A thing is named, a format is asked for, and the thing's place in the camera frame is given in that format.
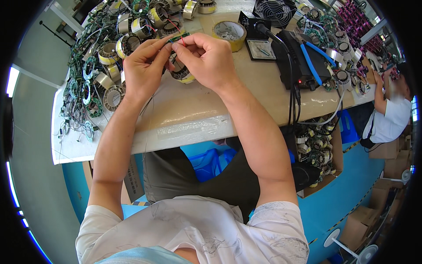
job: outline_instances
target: red wire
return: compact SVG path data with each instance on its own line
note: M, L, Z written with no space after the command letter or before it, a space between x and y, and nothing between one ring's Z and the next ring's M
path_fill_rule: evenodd
M176 24L174 24L174 23L173 23L173 21L171 21L171 20L170 20L170 19L168 19L168 18L167 18L167 20L168 20L168 21L170 21L170 23L171 23L171 24L173 24L173 26L175 26L175 27L176 27L176 29L179 31L179 33L181 33L181 32L180 32L180 29L176 26ZM186 44L185 44L185 42L184 42L184 40L183 40L182 35L180 35L180 38L182 39L183 46L185 46L185 47L186 47Z

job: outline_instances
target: white cable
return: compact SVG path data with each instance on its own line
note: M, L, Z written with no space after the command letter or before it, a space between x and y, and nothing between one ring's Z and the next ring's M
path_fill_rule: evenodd
M340 108L341 102L343 101L343 97L344 97L344 92L345 91L346 91L346 89L343 89L343 93L341 94L340 101L338 102L338 105L337 105L337 109L335 110L334 114L327 121L324 121L324 122L321 122L321 123L314 123L314 122L309 122L309 123L307 123L307 122L298 122L298 123L299 124L304 124L304 125L325 125L328 122L330 122L334 118L334 116L337 114L338 109Z

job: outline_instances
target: person's right hand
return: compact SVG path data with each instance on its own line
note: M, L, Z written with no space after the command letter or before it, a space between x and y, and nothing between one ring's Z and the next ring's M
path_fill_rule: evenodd
M202 33L187 36L183 41L174 43L172 48L177 58L203 86L219 93L240 82L230 43Z

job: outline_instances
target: fan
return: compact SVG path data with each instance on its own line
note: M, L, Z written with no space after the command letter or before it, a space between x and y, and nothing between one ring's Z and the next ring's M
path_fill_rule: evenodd
M253 14L271 20L271 26L284 29L297 8L291 0L257 0Z
M324 242L324 247L328 247L333 242L341 246L345 251L349 252L355 259L357 259L357 264L367 264L371 260L371 258L375 255L375 253L378 250L377 245L370 245L362 250L359 255L357 255L355 252L351 251L347 246L340 243L336 238L340 234L340 229L336 229L327 237L327 239Z

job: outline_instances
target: blue pliers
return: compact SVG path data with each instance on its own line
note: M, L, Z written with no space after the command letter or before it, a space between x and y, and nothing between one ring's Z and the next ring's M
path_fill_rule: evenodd
M300 34L296 34L296 32L293 32L293 34L292 34L292 37L300 44L300 48L302 49L302 52L303 52L303 55L305 56L305 59L306 59L306 62L307 62L307 64L308 64L308 66L309 66L309 69L311 70L311 72L312 72L312 75L314 76L314 78L315 78L315 80L316 80L316 82L319 84L319 85L322 85L322 81L321 81L321 78L319 77L319 75L318 75L318 73L317 73L317 71L315 70L315 67L314 67L314 65L312 64L312 62L311 62L311 59L309 58L309 54L308 54L308 52L306 51L306 48L305 48L305 44L308 46L308 47L311 47L313 50L315 50L316 52L318 52L318 53L320 53L322 56L324 56L324 58L326 58L332 65L334 65L334 67L336 67L336 64L335 64L335 62L334 62L334 60L333 59L331 59L325 52L323 52L320 48L318 48L318 47L316 47L315 45L313 45L312 43L310 43L310 42L308 42L308 41L306 41L306 40L304 40L303 38L302 38L302 36L300 35Z

